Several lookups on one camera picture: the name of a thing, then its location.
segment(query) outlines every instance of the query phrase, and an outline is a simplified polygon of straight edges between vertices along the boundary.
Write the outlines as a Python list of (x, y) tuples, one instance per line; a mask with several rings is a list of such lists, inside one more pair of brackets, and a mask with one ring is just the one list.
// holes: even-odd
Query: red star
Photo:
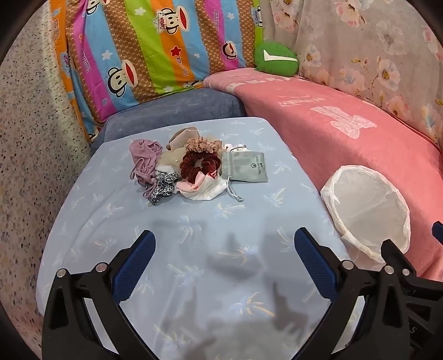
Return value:
[(182, 49), (180, 49), (179, 47), (174, 47), (172, 50), (170, 50), (171, 56), (180, 56), (181, 50)]

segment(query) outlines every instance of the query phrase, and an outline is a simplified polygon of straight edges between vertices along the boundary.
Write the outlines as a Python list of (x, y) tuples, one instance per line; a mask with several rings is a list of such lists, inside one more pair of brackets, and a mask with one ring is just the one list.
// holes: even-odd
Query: grey drawstring bag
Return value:
[(264, 154), (256, 151), (227, 151), (221, 156), (221, 177), (228, 180), (227, 191), (237, 201), (243, 201), (231, 188), (230, 181), (267, 183)]

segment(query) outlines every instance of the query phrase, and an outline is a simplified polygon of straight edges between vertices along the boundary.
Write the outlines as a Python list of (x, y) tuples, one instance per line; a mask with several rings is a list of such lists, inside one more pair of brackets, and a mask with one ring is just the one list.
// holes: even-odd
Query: brown patterned stripe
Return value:
[(129, 60), (136, 69), (138, 85), (131, 88), (134, 97), (139, 102), (157, 98), (137, 34), (126, 14), (124, 0), (111, 0), (103, 6), (103, 10), (120, 60)]
[(241, 50), (247, 67), (254, 67), (255, 24), (251, 15), (253, 0), (237, 0), (241, 31)]
[(209, 71), (211, 74), (224, 71), (225, 65), (221, 58), (217, 28), (208, 14), (206, 14), (204, 0), (195, 0), (195, 10), (197, 12), (200, 33), (202, 34), (202, 41), (209, 58)]
[(92, 101), (91, 93), (89, 92), (88, 87), (85, 86), (86, 82), (85, 77), (83, 76), (81, 59), (78, 57), (77, 51), (75, 49), (74, 17), (80, 8), (80, 1), (81, 0), (70, 1), (66, 7), (66, 37), (68, 39), (69, 55), (72, 57), (75, 67), (77, 68), (78, 76), (80, 77), (80, 81), (83, 85), (83, 96), (85, 97), (86, 103), (91, 110), (92, 117), (98, 125), (102, 125), (102, 123), (98, 122), (100, 118), (98, 116), (98, 112), (94, 105), (94, 102)]

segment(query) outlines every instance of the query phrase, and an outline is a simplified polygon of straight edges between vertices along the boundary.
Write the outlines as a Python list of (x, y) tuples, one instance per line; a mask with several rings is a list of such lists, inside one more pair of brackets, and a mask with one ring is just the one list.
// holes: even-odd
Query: purple stripe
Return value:
[(218, 26), (216, 24), (218, 42), (220, 44), (221, 59), (225, 64), (225, 70), (238, 69), (238, 57), (235, 60), (228, 60), (221, 48), (225, 44), (225, 41), (229, 41), (230, 39), (225, 39), (225, 17), (223, 16), (220, 0), (205, 0), (205, 11), (213, 23), (218, 22)]
[(82, 14), (86, 11), (88, 1), (82, 0), (82, 3), (74, 20), (74, 42), (86, 86), (91, 94), (100, 121), (104, 122), (108, 116), (115, 114), (117, 109), (109, 97), (107, 84), (103, 83), (100, 71), (97, 68), (88, 40), (86, 39), (84, 31), (86, 17), (82, 17)]

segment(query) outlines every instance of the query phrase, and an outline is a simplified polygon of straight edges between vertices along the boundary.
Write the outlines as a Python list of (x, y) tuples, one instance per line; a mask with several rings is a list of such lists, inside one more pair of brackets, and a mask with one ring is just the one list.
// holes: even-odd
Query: purple cloth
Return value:
[(141, 186), (155, 184), (155, 162), (162, 153), (162, 146), (151, 140), (134, 140), (129, 146), (134, 161), (134, 168), (131, 171), (131, 179), (137, 177)]

